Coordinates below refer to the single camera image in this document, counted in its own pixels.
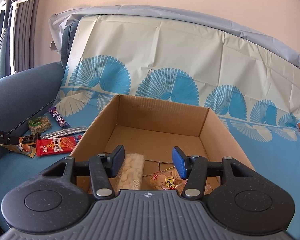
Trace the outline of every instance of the puffed rice cake package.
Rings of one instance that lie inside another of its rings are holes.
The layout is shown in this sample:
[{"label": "puffed rice cake package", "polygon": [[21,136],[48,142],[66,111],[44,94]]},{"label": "puffed rice cake package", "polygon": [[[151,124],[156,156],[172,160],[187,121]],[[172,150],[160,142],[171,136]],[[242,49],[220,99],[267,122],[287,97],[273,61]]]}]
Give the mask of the puffed rice cake package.
[{"label": "puffed rice cake package", "polygon": [[136,153],[127,153],[118,174],[118,180],[114,186],[114,192],[118,194],[120,189],[140,189],[142,181],[145,156]]},{"label": "puffed rice cake package", "polygon": [[28,125],[31,134],[43,133],[52,127],[49,117],[45,115],[31,119]]}]

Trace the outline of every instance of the purple candy wrapper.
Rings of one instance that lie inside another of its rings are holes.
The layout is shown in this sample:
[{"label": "purple candy wrapper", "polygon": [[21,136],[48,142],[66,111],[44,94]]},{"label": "purple candy wrapper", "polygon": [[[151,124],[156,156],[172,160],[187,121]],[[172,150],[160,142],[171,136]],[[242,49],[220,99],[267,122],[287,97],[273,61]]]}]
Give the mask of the purple candy wrapper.
[{"label": "purple candy wrapper", "polygon": [[61,128],[70,127],[70,125],[66,122],[66,120],[59,114],[56,107],[50,107],[48,109],[48,113],[56,120]]}]

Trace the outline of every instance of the curtain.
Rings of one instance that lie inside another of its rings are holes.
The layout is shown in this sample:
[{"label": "curtain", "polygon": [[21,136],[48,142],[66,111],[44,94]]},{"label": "curtain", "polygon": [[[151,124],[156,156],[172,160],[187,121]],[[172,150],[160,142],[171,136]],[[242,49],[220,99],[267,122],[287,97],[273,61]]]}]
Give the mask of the curtain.
[{"label": "curtain", "polygon": [[[14,30],[14,70],[20,72],[34,67],[34,26],[39,0],[19,4]],[[0,53],[0,78],[10,75],[10,28]]]}]

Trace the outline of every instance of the box flap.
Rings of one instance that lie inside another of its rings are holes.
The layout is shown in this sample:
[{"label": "box flap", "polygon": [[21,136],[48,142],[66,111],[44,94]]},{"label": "box flap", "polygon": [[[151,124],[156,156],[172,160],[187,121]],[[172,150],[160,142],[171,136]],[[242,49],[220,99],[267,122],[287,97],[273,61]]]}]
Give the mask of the box flap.
[{"label": "box flap", "polygon": [[121,95],[117,124],[144,130],[199,136],[208,108]]},{"label": "box flap", "polygon": [[211,109],[208,111],[200,139],[209,161],[221,162],[223,157],[231,156],[249,168],[254,169],[240,145]]},{"label": "box flap", "polygon": [[76,162],[87,161],[90,157],[104,152],[117,123],[118,104],[119,96],[114,96],[89,126],[71,153]]}]

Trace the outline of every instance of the metal rivet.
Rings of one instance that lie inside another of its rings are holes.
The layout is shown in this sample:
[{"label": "metal rivet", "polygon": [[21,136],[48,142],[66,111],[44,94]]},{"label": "metal rivet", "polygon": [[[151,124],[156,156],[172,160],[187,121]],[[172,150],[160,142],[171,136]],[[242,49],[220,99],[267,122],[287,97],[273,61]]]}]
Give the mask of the metal rivet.
[{"label": "metal rivet", "polygon": [[97,195],[100,197],[108,197],[112,194],[112,190],[109,188],[101,188],[97,190]]},{"label": "metal rivet", "polygon": [[185,191],[187,197],[196,197],[200,195],[200,191],[196,188],[189,188]]}]

